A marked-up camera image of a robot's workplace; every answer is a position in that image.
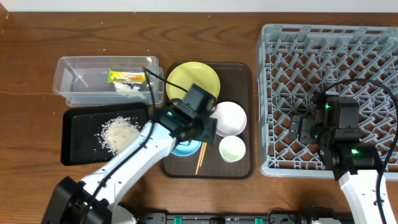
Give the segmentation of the pale pink bowl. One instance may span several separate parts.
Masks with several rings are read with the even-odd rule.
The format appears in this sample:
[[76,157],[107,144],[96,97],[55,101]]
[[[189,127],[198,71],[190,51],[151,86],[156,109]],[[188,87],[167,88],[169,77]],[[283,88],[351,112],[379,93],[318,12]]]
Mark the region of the pale pink bowl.
[[218,103],[210,117],[217,119],[216,134],[221,137],[241,134],[248,121],[243,108],[231,101]]

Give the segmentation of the light blue bowl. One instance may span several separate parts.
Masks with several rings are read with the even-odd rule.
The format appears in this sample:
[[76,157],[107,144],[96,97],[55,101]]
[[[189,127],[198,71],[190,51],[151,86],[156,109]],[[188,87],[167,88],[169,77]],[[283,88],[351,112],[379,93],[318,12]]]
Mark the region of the light blue bowl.
[[201,147],[201,141],[191,140],[180,142],[171,152],[175,156],[185,157],[197,152]]

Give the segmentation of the white tissue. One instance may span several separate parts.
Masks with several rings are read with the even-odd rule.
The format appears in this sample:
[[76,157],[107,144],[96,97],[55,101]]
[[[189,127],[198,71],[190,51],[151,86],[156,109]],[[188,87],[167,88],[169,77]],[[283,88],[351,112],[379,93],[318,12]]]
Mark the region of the white tissue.
[[141,89],[140,86],[134,86],[131,85],[130,83],[119,83],[119,82],[114,82],[114,87],[117,92],[133,92],[133,91],[139,91]]

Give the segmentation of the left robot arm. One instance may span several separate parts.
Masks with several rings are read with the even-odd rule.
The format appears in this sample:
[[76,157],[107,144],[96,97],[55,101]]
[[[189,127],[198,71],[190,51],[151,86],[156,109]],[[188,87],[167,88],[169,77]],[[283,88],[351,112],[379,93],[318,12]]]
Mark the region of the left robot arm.
[[216,97],[194,84],[183,99],[155,108],[138,137],[103,167],[78,182],[65,177],[56,185],[42,223],[136,223],[120,201],[178,143],[214,142],[215,106]]

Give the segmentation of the white cup green inside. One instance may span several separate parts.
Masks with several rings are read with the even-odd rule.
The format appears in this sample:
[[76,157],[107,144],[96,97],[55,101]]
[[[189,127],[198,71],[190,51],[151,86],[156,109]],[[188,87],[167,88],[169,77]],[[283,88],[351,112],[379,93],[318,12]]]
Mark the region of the white cup green inside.
[[227,136],[220,141],[219,152],[222,159],[232,163],[241,160],[246,153],[244,141],[237,136]]

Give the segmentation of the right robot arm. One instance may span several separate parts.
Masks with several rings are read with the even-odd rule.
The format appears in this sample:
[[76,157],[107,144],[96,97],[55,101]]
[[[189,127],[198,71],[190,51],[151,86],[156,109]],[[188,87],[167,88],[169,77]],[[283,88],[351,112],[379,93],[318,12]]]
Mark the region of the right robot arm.
[[395,223],[380,155],[374,145],[361,143],[358,119],[355,99],[321,96],[314,116],[292,117],[289,139],[317,145],[320,159],[333,172],[355,223]]

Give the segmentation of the yellow round plate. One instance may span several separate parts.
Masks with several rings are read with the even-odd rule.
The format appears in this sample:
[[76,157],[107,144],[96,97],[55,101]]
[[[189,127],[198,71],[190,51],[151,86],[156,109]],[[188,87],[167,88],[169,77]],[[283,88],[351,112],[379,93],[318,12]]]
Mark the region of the yellow round plate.
[[196,84],[216,98],[221,89],[218,74],[209,65],[201,62],[185,62],[176,66],[169,73],[167,81],[186,90]]

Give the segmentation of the green snack wrapper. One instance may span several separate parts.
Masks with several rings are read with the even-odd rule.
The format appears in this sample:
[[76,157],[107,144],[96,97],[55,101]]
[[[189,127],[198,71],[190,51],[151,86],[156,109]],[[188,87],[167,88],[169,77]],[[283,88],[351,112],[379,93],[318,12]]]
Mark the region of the green snack wrapper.
[[147,78],[144,72],[117,71],[110,70],[108,73],[108,83],[144,83]]

